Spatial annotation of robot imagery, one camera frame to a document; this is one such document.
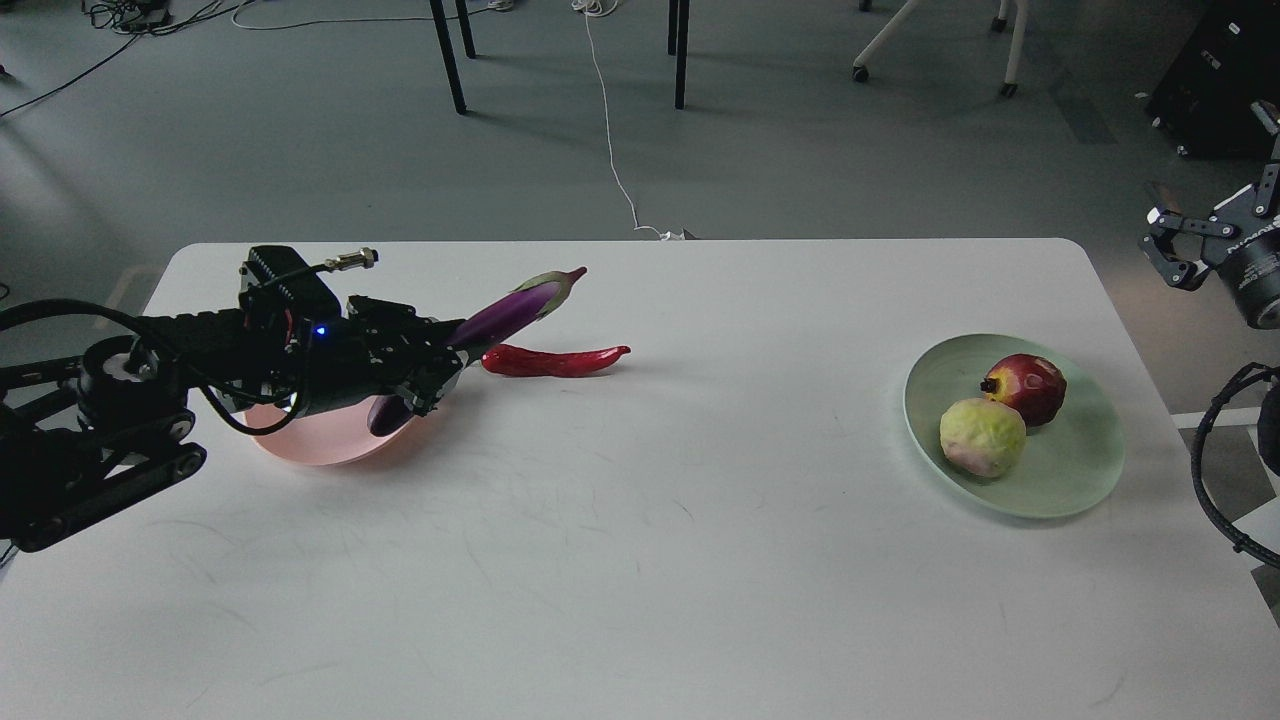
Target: power cord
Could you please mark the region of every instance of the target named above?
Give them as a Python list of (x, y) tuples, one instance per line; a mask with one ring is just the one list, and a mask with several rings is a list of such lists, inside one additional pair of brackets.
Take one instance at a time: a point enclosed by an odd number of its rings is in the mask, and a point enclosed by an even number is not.
[[(283, 26), (247, 26), (247, 24), (243, 24), (243, 23), (239, 22), (239, 14), (241, 14), (241, 9), (243, 9), (246, 5), (251, 5), (252, 3), (253, 3), (253, 0), (244, 0), (243, 3), (241, 3), (239, 5), (237, 5), (234, 10), (232, 10), (232, 24), (233, 26), (236, 26), (236, 27), (238, 27), (241, 29), (259, 29), (259, 31), (264, 31), (264, 29), (293, 29), (293, 28), (300, 28), (300, 27), (319, 26), (319, 24), (334, 24), (334, 23), (402, 23), (402, 22), (431, 22), (431, 20), (435, 19), (435, 18), (433, 18), (430, 15), (428, 15), (428, 17), (408, 15), (408, 17), (399, 17), (399, 18), (321, 18), (321, 19), (316, 19), (316, 20), (303, 20), (303, 22), (300, 22), (300, 23), (291, 23), (291, 24), (283, 24)], [(489, 8), (480, 8), (479, 10), (471, 10), (471, 12), (468, 12), (467, 17), (476, 15), (476, 14), (480, 14), (480, 13), (488, 13), (489, 10), (495, 10), (495, 9), (497, 8), (492, 8), (492, 6), (489, 6)], [(447, 15), (444, 19), (447, 19), (447, 20), (456, 20), (456, 19), (458, 19), (458, 15)]]
[(613, 170), (613, 182), (618, 183), (618, 190), (622, 191), (622, 196), (627, 199), (627, 205), (631, 206), (631, 223), (632, 231), (653, 231), (658, 236), (658, 240), (672, 240), (675, 236), (668, 232), (666, 236), (653, 225), (641, 225), (640, 215), (636, 211), (636, 204), (631, 200), (631, 193), (622, 184), (622, 178), (618, 176), (618, 165), (613, 158), (613, 128), (609, 124), (609, 91), (604, 87), (604, 72), (600, 70), (600, 61), (595, 56), (595, 38), (591, 37), (591, 19), (603, 18), (608, 15), (618, 6), (617, 3), (613, 4), (608, 10), (600, 8), (600, 3), (596, 0), (573, 0), (571, 8), (579, 13), (582, 13), (582, 22), (586, 24), (586, 41), (591, 46), (591, 64), (595, 65), (595, 77), (600, 78), (600, 99), (604, 102), (604, 140), (609, 146), (609, 169)]
[(604, 18), (617, 10), (621, 3), (622, 0), (613, 0), (612, 5), (605, 6), (602, 0), (573, 0), (570, 9), (589, 18)]
[(84, 76), (87, 76), (87, 74), (90, 74), (91, 72), (93, 72), (93, 70), (96, 70), (96, 69), (101, 68), (101, 67), (102, 67), (102, 65), (105, 65), (105, 64), (106, 64), (108, 61), (110, 61), (111, 59), (114, 59), (114, 58), (115, 58), (116, 55), (119, 55), (120, 53), (124, 53), (125, 50), (128, 50), (128, 49), (129, 49), (129, 46), (131, 46), (131, 45), (133, 45), (134, 42), (137, 42), (140, 37), (142, 37), (142, 36), (141, 36), (141, 35), (134, 35), (133, 37), (131, 37), (131, 38), (128, 40), (128, 42), (125, 42), (124, 45), (122, 45), (119, 50), (116, 50), (115, 53), (111, 53), (111, 54), (110, 54), (110, 55), (108, 55), (106, 58), (104, 58), (104, 59), (99, 60), (99, 61), (97, 61), (97, 64), (95, 64), (95, 65), (93, 65), (92, 68), (90, 68), (90, 69), (84, 70), (83, 73), (81, 73), (81, 74), (78, 74), (78, 76), (73, 77), (72, 79), (69, 79), (69, 81), (64, 82), (63, 85), (59, 85), (58, 87), (55, 87), (55, 88), (50, 90), (49, 92), (46, 92), (46, 94), (44, 94), (44, 95), (38, 96), (38, 97), (32, 97), (31, 100), (27, 100), (27, 101), (26, 101), (26, 102), (23, 102), (22, 105), (18, 105), (18, 106), (14, 106), (14, 108), (9, 108), (9, 109), (8, 109), (8, 110), (5, 110), (4, 113), (0, 113), (0, 118), (4, 118), (5, 115), (9, 115), (9, 114), (13, 114), (13, 113), (17, 113), (18, 110), (22, 110), (23, 108), (27, 108), (27, 106), (29, 106), (29, 105), (35, 105), (36, 102), (40, 102), (41, 100), (45, 100), (46, 97), (50, 97), (50, 96), (52, 96), (52, 95), (56, 95), (56, 94), (59, 94), (59, 92), (61, 92), (61, 91), (67, 90), (68, 87), (70, 87), (70, 86), (76, 85), (77, 82), (79, 82), (81, 79), (83, 79), (83, 78), (84, 78)]

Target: black cable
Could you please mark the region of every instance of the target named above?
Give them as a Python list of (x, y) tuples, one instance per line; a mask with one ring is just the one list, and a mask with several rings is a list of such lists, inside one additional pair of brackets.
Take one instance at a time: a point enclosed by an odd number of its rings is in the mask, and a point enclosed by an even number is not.
[(1192, 487), (1196, 489), (1196, 498), (1199, 501), (1201, 507), (1204, 509), (1204, 514), (1208, 515), (1213, 527), (1219, 529), (1226, 539), (1231, 541), (1231, 548), (1235, 552), (1244, 552), (1253, 556), (1272, 568), (1280, 569), (1280, 555), (1260, 544), (1257, 541), (1251, 538), (1248, 533), (1240, 530), (1234, 523), (1226, 519), (1225, 515), (1213, 503), (1213, 498), (1210, 497), (1208, 491), (1204, 488), (1204, 479), (1202, 477), (1202, 462), (1204, 456), (1204, 441), (1208, 438), (1208, 433), (1213, 429), (1213, 421), (1217, 420), (1219, 413), (1222, 407), (1235, 397), (1236, 393), (1244, 388), (1257, 383), (1260, 380), (1271, 379), (1276, 375), (1275, 368), (1268, 368), (1258, 363), (1249, 363), (1244, 368), (1240, 368), (1235, 375), (1231, 377), (1226, 387), (1222, 388), (1220, 393), (1213, 397), (1210, 404), (1208, 410), (1204, 411), (1204, 416), (1201, 418), (1199, 427), (1196, 428), (1196, 438), (1192, 441)]
[(284, 392), (276, 396), (265, 396), (247, 392), (238, 388), (230, 383), (219, 380), (211, 377), (209, 373), (191, 364), (189, 360), (184, 359), (182, 354), (169, 343), (169, 341), (152, 331), (145, 323), (140, 322), (133, 315), (122, 313), (119, 310), (113, 310), (111, 307), (104, 307), (101, 305), (95, 305), (92, 302), (84, 302), (83, 300), (35, 300), (32, 302), (24, 302), (8, 310), (0, 310), (0, 332), (15, 328), (18, 325), (24, 325), (36, 320), (46, 320), (50, 318), (60, 318), (65, 315), (96, 315), (99, 318), (106, 318), (113, 323), (123, 327), (124, 329), (132, 332), (133, 334), (142, 338), (143, 342), (150, 346), (168, 354), (173, 357), (173, 361), (182, 368), (186, 368), (193, 375), (196, 375), (205, 386), (212, 386), (227, 395), (238, 397), (241, 400), (268, 405), (279, 402), (294, 392)]
[(4, 552), (0, 553), (0, 568), (8, 565), (14, 557), (18, 557), (18, 546), (13, 541), (9, 541), (9, 547), (4, 548)]
[(250, 287), (250, 291), (252, 291), (252, 292), (261, 292), (264, 290), (270, 290), (270, 288), (273, 288), (273, 287), (275, 287), (275, 286), (278, 286), (280, 283), (287, 283), (289, 281), (293, 281), (293, 279), (297, 279), (297, 278), (301, 278), (301, 277), (305, 277), (305, 275), (315, 275), (315, 274), (323, 273), (323, 272), (325, 272), (328, 269), (329, 269), (329, 265), (325, 265), (324, 263), (317, 263), (315, 265), (310, 265), (310, 266), (302, 268), (300, 270), (292, 270), (292, 272), (284, 273), (283, 275), (271, 278), (271, 279), (266, 281), (265, 283), (262, 283), (260, 286)]
[(55, 87), (55, 88), (50, 90), (49, 92), (46, 92), (46, 94), (41, 95), (40, 97), (33, 97), (33, 99), (31, 99), (31, 100), (28, 100), (28, 101), (23, 102), (22, 105), (18, 105), (17, 108), (9, 108), (9, 109), (8, 109), (8, 110), (5, 110), (4, 113), (0, 113), (0, 118), (4, 118), (5, 115), (9, 115), (9, 114), (12, 114), (12, 113), (17, 113), (18, 110), (22, 110), (23, 108), (27, 108), (28, 105), (35, 105), (36, 102), (40, 102), (41, 100), (44, 100), (44, 99), (46, 99), (46, 97), (49, 97), (49, 96), (51, 96), (51, 95), (55, 95), (55, 94), (58, 94), (58, 92), (61, 92), (61, 91), (67, 90), (68, 87), (70, 87), (70, 86), (76, 85), (77, 82), (79, 82), (81, 79), (83, 79), (83, 78), (84, 78), (84, 76), (87, 76), (87, 74), (90, 74), (91, 72), (93, 72), (93, 70), (96, 70), (96, 69), (101, 68), (101, 67), (102, 67), (102, 65), (105, 65), (105, 64), (106, 64), (108, 61), (110, 61), (110, 60), (111, 60), (113, 58), (115, 58), (115, 56), (116, 56), (116, 55), (119, 55), (120, 53), (124, 53), (125, 50), (128, 50), (128, 49), (129, 49), (129, 46), (131, 46), (131, 45), (133, 45), (134, 42), (137, 42), (140, 37), (142, 37), (142, 36), (141, 36), (141, 35), (134, 35), (133, 37), (131, 37), (131, 38), (128, 40), (128, 42), (125, 42), (124, 45), (122, 45), (119, 50), (116, 50), (115, 53), (111, 53), (111, 54), (110, 54), (110, 55), (108, 55), (106, 58), (102, 58), (102, 59), (101, 59), (101, 60), (99, 60), (99, 61), (97, 61), (97, 64), (95, 64), (95, 65), (93, 65), (92, 68), (90, 68), (90, 69), (84, 70), (83, 73), (81, 73), (81, 74), (78, 74), (78, 76), (76, 76), (76, 77), (73, 77), (72, 79), (69, 79), (69, 81), (64, 82), (63, 85), (59, 85), (58, 87)]

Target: white chair leg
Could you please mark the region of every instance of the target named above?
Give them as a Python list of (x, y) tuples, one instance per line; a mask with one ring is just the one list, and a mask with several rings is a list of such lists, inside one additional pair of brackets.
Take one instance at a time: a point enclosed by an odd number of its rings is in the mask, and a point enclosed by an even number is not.
[[(1001, 9), (1009, 0), (1001, 0)], [(1023, 59), (1023, 36), (1027, 35), (1027, 4), (1029, 0), (1014, 0), (1018, 4), (1018, 17), (1014, 19), (1014, 42), (1009, 47), (1009, 65), (1005, 68), (1005, 86), (1018, 85), (1018, 63)]]
[(895, 13), (893, 17), (890, 18), (888, 24), (886, 24), (878, 33), (876, 33), (876, 37), (873, 37), (872, 41), (867, 45), (867, 47), (864, 47), (863, 51), (858, 54), (858, 58), (854, 58), (855, 70), (858, 68), (867, 67), (867, 61), (872, 59), (872, 55), (876, 54), (876, 50), (878, 50), (881, 45), (884, 45), (884, 41), (888, 40), (895, 31), (897, 31), (897, 26), (902, 24), (902, 22), (906, 20), (908, 15), (911, 14), (911, 10), (914, 10), (915, 6), (919, 4), (920, 0), (906, 0), (906, 4), (902, 5), (902, 9)]

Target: apple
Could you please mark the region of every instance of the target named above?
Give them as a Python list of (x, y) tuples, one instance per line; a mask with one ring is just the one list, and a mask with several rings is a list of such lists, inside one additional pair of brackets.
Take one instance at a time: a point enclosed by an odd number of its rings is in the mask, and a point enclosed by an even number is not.
[(952, 465), (980, 478), (998, 478), (1021, 457), (1027, 424), (1007, 405), (968, 397), (942, 414), (938, 441)]
[(978, 387), (987, 400), (1018, 410), (1028, 428), (1052, 420), (1066, 400), (1066, 378), (1057, 365), (1025, 352), (996, 363)]

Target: cable connector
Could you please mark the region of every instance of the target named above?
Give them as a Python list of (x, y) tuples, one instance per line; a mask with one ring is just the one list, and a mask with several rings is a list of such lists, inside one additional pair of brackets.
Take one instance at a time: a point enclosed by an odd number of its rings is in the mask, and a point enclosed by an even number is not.
[(337, 258), (329, 258), (324, 261), (324, 266), (330, 273), (339, 270), (349, 270), (352, 268), (369, 269), (374, 266), (378, 261), (378, 251), (371, 247), (361, 247), (356, 252), (347, 252), (346, 255), (339, 255)]

